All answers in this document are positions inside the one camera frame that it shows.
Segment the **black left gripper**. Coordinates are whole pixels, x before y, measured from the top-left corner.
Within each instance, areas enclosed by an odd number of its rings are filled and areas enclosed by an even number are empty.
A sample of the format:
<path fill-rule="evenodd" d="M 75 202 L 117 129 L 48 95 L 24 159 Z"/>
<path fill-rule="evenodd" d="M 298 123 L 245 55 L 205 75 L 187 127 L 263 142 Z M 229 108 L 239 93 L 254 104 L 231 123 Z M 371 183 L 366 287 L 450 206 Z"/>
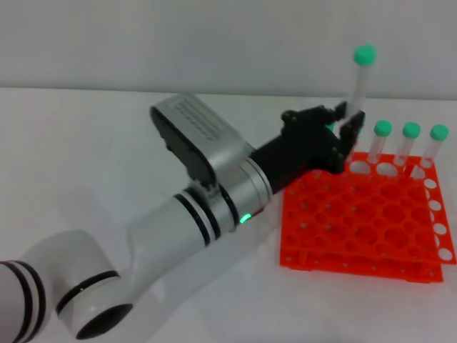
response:
<path fill-rule="evenodd" d="M 282 113 L 281 133 L 257 148 L 250 158 L 265 174 L 273 194 L 277 194 L 304 174 L 321 170 L 341 174 L 352 154 L 366 114 L 359 111 L 341 128 L 340 136 L 328 128 L 346 116 L 347 102 L 334 108 L 323 105 Z"/>

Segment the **orange test tube rack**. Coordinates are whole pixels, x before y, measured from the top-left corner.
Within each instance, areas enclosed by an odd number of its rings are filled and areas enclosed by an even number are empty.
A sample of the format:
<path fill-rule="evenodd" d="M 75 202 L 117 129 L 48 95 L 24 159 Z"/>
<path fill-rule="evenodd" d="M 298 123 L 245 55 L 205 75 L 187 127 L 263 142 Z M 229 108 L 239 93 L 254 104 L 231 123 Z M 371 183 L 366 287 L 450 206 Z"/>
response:
<path fill-rule="evenodd" d="M 358 152 L 344 173 L 305 174 L 283 193 L 279 263 L 409 282 L 440 283 L 457 265 L 434 166 L 396 166 Z"/>

